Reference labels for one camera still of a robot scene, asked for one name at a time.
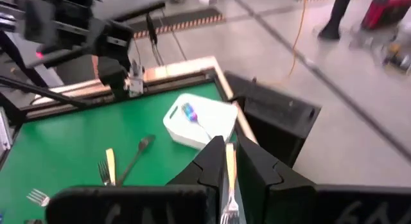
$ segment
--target silver fork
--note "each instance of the silver fork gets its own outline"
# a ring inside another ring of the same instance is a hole
[[[240,213],[238,210],[238,204],[234,198],[237,175],[237,166],[236,166],[236,154],[234,151],[234,146],[232,143],[228,143],[225,148],[225,157],[227,160],[227,172],[229,175],[229,199],[227,205],[223,209],[223,214],[221,215],[220,224],[228,223],[239,223],[240,222]]]
[[[100,178],[103,184],[105,186],[111,185],[109,167],[107,165],[107,162],[105,160],[101,160],[97,163],[97,165],[98,165],[98,172],[100,173]]]
[[[33,189],[26,197],[41,207],[47,206],[50,202],[50,197],[38,189]]]

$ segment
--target concrete floor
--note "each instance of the concrete floor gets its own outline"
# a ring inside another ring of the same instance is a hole
[[[255,76],[269,87],[320,105],[320,116],[294,166],[310,180],[410,186],[411,163],[398,149],[411,153],[411,79],[392,77],[369,53],[349,49],[353,39],[349,31],[359,25],[370,2],[351,1],[342,23],[342,40],[337,43],[320,42],[316,37],[328,20],[333,0],[308,3],[297,46],[309,63],[365,111],[366,118],[300,62],[291,78],[283,80],[291,68],[292,54],[281,39],[294,42],[302,12],[297,0],[219,0],[216,7],[227,22],[160,35],[158,47],[165,64],[214,55],[224,71]],[[167,5],[165,14],[201,7],[198,0],[187,0],[183,5]],[[267,23],[277,37],[256,18]],[[138,40],[137,46],[142,64],[156,66],[149,40]],[[138,59],[134,45],[130,56]],[[369,118],[388,135],[382,135]]]

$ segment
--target green table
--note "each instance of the green table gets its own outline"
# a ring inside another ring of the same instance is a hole
[[[52,196],[73,185],[102,185],[97,162],[113,148],[117,175],[137,151],[139,140],[155,134],[125,185],[164,185],[180,173],[198,150],[172,141],[162,119],[182,93],[221,100],[215,83],[145,96],[22,125],[0,170],[3,223],[43,219],[44,209],[26,198],[36,188]]]

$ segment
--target metal spoon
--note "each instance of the metal spoon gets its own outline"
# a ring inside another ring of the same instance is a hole
[[[143,151],[148,147],[148,145],[155,140],[154,135],[148,135],[144,137],[143,139],[140,140],[139,142],[139,149],[134,156],[133,160],[130,162],[130,164],[127,166],[126,170],[124,173],[120,176],[119,180],[116,182],[116,186],[121,187],[123,185],[124,180],[126,179],[128,173],[130,170],[133,168],[134,164],[136,164],[137,159],[140,157],[140,155],[143,153]]]

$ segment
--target white plastic tray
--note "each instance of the white plastic tray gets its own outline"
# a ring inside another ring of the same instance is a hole
[[[225,142],[230,139],[237,118],[237,107],[201,96],[181,94],[162,120],[174,141],[199,150],[210,141],[206,131],[184,114],[181,106],[185,103],[194,108],[199,123],[211,137],[222,135]]]

